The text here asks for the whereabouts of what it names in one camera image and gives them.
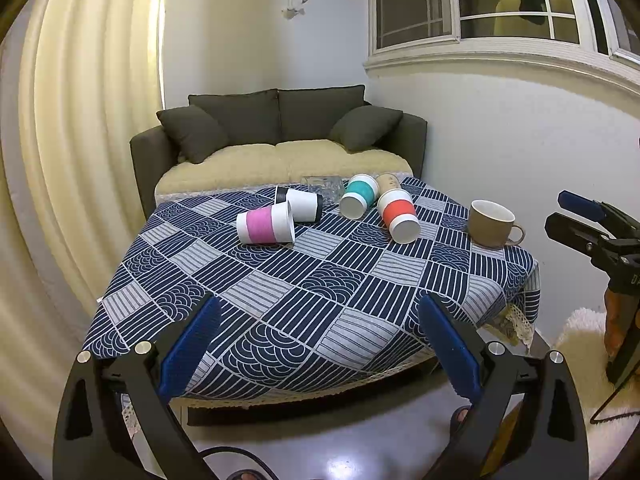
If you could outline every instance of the bolt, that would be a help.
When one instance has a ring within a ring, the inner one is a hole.
[[[85,363],[89,359],[91,359],[91,352],[89,352],[88,350],[82,350],[78,354],[78,357],[76,359],[78,360],[79,363]]]
[[[502,355],[506,350],[504,345],[497,341],[491,341],[486,347],[493,355]]]
[[[562,361],[564,361],[564,356],[557,350],[553,350],[549,352],[549,359],[559,365]]]
[[[149,341],[140,341],[136,345],[136,354],[144,355],[151,350],[151,343]]]

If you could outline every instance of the person's hand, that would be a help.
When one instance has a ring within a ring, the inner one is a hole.
[[[639,298],[627,296],[625,294],[617,294],[609,289],[604,293],[604,305],[607,308],[607,325],[604,333],[604,346],[610,357],[618,353],[622,342],[625,340],[626,333],[618,324],[620,313],[624,308],[638,308]],[[636,325],[640,328],[640,311],[636,313]]]

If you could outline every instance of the brown mug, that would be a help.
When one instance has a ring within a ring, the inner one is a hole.
[[[383,173],[376,177],[380,196],[384,195],[391,189],[401,189],[398,178],[393,173]]]
[[[515,215],[500,204],[488,200],[474,200],[469,209],[467,230],[473,241],[484,247],[498,249],[519,245],[526,233],[515,220]],[[515,242],[509,240],[509,234],[514,227],[522,231],[522,236]]]

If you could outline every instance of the tiled floor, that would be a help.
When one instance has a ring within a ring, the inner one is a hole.
[[[431,376],[425,371],[388,392],[316,415],[239,426],[183,426],[197,449],[242,447],[264,460],[280,480],[418,480],[447,445],[451,413],[464,404],[442,371]],[[143,437],[136,436],[135,442],[147,468],[161,475]],[[207,462],[222,480],[239,469],[260,470],[236,454],[217,454]]]

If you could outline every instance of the teal cup sleeve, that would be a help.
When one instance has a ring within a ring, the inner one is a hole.
[[[376,194],[369,184],[362,180],[351,182],[346,189],[347,193],[357,193],[367,202],[367,206],[371,206],[376,198]]]

